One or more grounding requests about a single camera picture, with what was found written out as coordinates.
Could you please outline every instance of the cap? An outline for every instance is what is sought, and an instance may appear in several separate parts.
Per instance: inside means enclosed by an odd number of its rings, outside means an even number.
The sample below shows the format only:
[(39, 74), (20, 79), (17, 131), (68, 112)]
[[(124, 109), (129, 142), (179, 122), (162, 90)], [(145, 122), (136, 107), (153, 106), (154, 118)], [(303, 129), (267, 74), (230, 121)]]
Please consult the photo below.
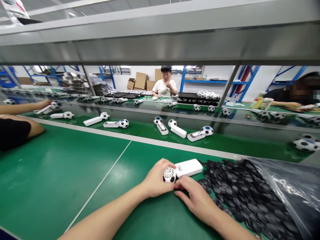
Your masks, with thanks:
[(171, 66), (161, 66), (161, 72), (171, 72)]

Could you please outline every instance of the black tray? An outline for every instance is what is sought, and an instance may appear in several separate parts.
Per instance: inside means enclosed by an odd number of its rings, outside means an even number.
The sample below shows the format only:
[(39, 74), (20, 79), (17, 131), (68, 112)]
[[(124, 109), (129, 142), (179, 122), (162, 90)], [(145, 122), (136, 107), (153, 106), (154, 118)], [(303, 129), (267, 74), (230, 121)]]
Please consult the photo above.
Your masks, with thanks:
[(128, 98), (128, 99), (135, 99), (135, 98), (139, 98), (142, 95), (140, 94), (136, 94), (136, 93), (116, 93), (115, 95), (113, 95), (112, 97), (114, 98)]
[(200, 98), (197, 96), (196, 93), (179, 92), (178, 95), (179, 95), (178, 103), (218, 106), (218, 102), (219, 102), (219, 100), (208, 100), (205, 98)]

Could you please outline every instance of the window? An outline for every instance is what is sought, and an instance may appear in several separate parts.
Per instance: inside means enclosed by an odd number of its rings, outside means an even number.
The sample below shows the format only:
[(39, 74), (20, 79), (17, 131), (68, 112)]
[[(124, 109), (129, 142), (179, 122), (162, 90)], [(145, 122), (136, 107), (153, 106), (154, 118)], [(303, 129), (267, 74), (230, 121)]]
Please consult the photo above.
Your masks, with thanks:
[(42, 73), (44, 70), (49, 69), (50, 67), (48, 66), (39, 66), (39, 65), (34, 65), (32, 67), (32, 70), (34, 73)]
[[(184, 66), (172, 66), (172, 75), (182, 75)], [(186, 75), (202, 75), (203, 66), (187, 66)]]
[(131, 67), (130, 66), (102, 66), (103, 68), (106, 67), (103, 70), (103, 73), (111, 74), (110, 69), (112, 71), (112, 74), (114, 75), (131, 75)]

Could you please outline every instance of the person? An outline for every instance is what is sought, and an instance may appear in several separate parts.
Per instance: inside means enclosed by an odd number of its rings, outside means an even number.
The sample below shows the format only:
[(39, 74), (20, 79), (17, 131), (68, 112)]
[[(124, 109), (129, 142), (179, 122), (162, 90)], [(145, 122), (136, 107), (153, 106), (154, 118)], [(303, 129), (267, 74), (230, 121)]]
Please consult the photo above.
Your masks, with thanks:
[(51, 100), (44, 100), (38, 103), (0, 105), (0, 151), (18, 147), (43, 133), (45, 130), (40, 123), (16, 115), (42, 109), (50, 103)]
[(172, 73), (171, 66), (162, 66), (161, 72), (163, 79), (156, 82), (152, 89), (152, 96), (160, 97), (171, 97), (172, 95), (177, 95), (176, 83), (170, 78)]
[(286, 88), (274, 89), (264, 95), (265, 98), (273, 98), (271, 106), (298, 108), (310, 104), (319, 103), (315, 91), (320, 90), (319, 72), (311, 72), (303, 75), (296, 81), (289, 81)]
[[(141, 202), (174, 189), (177, 189), (174, 194), (186, 204), (188, 209), (202, 222), (215, 229), (225, 240), (257, 240), (232, 217), (220, 210), (202, 186), (192, 178), (182, 176), (176, 183), (163, 182), (163, 171), (169, 166), (176, 168), (173, 163), (162, 158), (139, 185), (91, 213), (58, 240), (112, 239)], [(189, 197), (181, 190), (188, 191)]]

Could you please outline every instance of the plastic bag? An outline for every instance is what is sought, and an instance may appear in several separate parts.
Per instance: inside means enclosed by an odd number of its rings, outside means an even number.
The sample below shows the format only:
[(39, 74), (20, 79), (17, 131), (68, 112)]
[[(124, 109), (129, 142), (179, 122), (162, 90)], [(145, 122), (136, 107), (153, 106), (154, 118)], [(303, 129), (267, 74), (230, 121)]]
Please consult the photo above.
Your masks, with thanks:
[(278, 195), (304, 240), (316, 239), (320, 223), (320, 168), (247, 158)]

